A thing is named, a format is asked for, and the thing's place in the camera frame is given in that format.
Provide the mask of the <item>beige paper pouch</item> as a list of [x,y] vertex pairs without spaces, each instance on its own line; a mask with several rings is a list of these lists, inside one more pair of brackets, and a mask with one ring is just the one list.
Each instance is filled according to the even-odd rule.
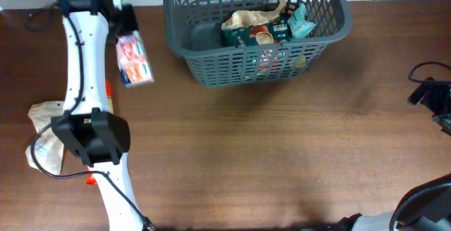
[[278,6],[272,11],[239,10],[232,13],[222,25],[222,30],[236,30],[240,28],[264,25],[279,19],[280,12],[285,8],[286,0],[278,0]]

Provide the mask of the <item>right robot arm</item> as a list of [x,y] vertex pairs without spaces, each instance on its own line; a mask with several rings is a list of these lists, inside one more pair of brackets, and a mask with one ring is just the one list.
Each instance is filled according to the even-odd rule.
[[[418,81],[419,86],[408,97],[412,105],[428,108],[441,131],[450,134],[450,83],[432,77]],[[328,230],[449,230],[450,175],[426,182],[409,190],[392,212],[377,216],[360,213],[342,218]]]

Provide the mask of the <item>San Remo spaghetti packet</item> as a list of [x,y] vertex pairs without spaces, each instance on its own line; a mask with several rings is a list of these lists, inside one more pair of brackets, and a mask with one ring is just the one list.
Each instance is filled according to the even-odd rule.
[[[114,113],[113,110],[113,100],[112,100],[112,91],[111,91],[111,83],[109,80],[105,80],[105,86],[106,86],[106,97],[109,102],[109,107],[111,109],[111,112]],[[87,179],[85,181],[86,185],[97,185],[97,181],[94,179],[93,175],[88,175]]]

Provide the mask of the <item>green Nescafe coffee bag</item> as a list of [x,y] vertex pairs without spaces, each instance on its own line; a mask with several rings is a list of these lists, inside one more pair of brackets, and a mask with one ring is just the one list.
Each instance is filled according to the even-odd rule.
[[[245,47],[264,44],[281,44],[292,39],[288,25],[288,17],[282,15],[275,22],[264,25],[240,28],[236,30],[223,30],[223,40],[226,46]],[[257,52],[248,55],[245,63],[245,79],[249,80],[257,72],[257,77],[267,73],[277,73],[280,70],[282,59],[287,53],[272,49],[264,49],[258,56]]]

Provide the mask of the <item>clear plastic pouch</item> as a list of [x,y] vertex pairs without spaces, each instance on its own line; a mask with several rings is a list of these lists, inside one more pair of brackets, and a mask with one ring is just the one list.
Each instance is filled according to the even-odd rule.
[[[28,117],[32,121],[37,132],[50,123],[51,117],[63,114],[64,101],[45,101],[33,104],[28,111]],[[35,156],[43,169],[59,175],[63,164],[63,143],[48,129],[35,144]]]

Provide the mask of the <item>small teal white packet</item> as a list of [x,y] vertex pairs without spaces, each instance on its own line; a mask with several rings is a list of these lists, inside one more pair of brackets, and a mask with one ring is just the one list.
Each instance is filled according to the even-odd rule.
[[307,8],[304,4],[301,4],[288,18],[288,25],[293,38],[305,38],[316,27],[315,23],[306,19],[306,16]]

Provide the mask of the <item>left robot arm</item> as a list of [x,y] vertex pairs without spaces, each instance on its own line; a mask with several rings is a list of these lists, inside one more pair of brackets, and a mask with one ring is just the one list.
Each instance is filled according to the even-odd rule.
[[57,0],[68,45],[68,84],[52,132],[78,157],[97,183],[110,230],[154,230],[139,209],[128,173],[130,128],[113,113],[107,97],[105,49],[136,37],[132,5],[122,0]]

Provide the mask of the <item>Kleenex tissue multipack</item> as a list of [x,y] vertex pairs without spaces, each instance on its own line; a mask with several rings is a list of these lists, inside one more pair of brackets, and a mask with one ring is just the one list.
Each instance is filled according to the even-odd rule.
[[116,55],[119,73],[125,87],[154,82],[152,68],[138,30],[118,37]]

